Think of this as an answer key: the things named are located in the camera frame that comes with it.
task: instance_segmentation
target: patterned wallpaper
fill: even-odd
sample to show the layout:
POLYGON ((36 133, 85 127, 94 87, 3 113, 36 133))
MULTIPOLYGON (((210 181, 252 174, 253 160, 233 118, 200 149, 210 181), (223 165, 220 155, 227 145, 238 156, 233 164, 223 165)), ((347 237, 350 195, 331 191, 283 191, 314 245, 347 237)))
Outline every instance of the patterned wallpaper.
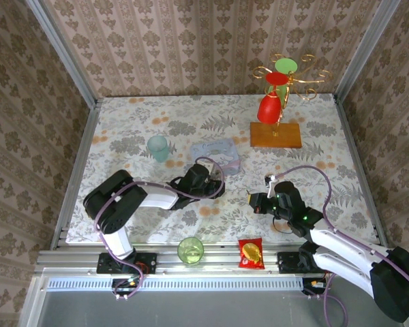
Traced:
POLYGON ((44 0, 98 97, 261 93, 276 52, 336 89, 380 0, 44 0))
POLYGON ((25 2, 0 0, 0 326, 50 244, 87 114, 25 2))
POLYGON ((409 0, 402 0, 344 108, 380 218, 409 250, 409 0))

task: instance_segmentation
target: gray floor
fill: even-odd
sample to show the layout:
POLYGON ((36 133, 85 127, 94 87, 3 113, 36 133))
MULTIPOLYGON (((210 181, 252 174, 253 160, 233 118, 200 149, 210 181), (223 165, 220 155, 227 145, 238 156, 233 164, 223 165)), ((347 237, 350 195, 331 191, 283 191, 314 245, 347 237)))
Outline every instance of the gray floor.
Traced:
MULTIPOLYGON (((386 317, 374 301, 351 284, 337 279, 332 294, 347 307, 349 326, 402 326, 386 317)), ((116 301, 108 292, 49 292, 38 327, 268 327, 326 326, 322 302, 285 292, 141 292, 116 301)), ((331 301, 333 326, 342 312, 331 301)))

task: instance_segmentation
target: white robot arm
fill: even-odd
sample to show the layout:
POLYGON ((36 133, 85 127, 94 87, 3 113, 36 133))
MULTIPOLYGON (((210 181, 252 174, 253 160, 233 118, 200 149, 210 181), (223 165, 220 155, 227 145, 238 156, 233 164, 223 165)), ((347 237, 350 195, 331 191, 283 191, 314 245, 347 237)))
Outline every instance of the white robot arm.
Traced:
POLYGON ((320 211, 305 205, 289 181, 266 177, 269 192, 249 195, 255 213, 284 219, 299 237, 307 240, 299 249, 299 266, 335 273, 365 290, 391 319, 409 317, 409 281, 390 265, 409 276, 409 253, 401 247, 387 249, 336 230, 320 211))
POLYGON ((224 193, 224 177, 221 176, 222 180, 213 179, 216 177, 214 164, 199 162, 185 176, 177 177, 167 185, 134 181, 128 172, 119 170, 87 195, 83 205, 90 218, 97 219, 99 212, 107 205, 97 220, 97 230, 102 233, 115 257, 133 261, 136 255, 125 223, 139 207, 177 210, 201 198, 215 199, 224 193), (127 185, 130 187, 121 193, 119 190, 127 185))

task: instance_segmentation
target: clear glass cup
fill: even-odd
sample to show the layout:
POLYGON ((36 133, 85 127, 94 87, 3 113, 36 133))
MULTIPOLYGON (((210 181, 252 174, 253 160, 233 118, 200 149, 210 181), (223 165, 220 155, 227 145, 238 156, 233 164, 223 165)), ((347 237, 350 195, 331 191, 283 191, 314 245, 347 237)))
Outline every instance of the clear glass cup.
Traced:
POLYGON ((182 240, 177 247, 177 255, 186 264, 197 264, 203 257, 205 248, 198 238, 188 237, 182 240))
POLYGON ((152 136, 147 142, 147 148, 157 162, 166 161, 170 152, 166 138, 161 135, 152 136))

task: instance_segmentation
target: chip bag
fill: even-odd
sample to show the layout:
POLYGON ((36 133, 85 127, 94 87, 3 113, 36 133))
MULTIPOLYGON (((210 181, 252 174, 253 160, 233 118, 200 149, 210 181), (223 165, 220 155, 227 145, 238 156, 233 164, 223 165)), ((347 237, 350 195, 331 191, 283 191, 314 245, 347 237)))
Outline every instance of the chip bag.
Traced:
POLYGON ((239 268, 265 269, 262 256, 262 239, 239 240, 241 262, 239 268))

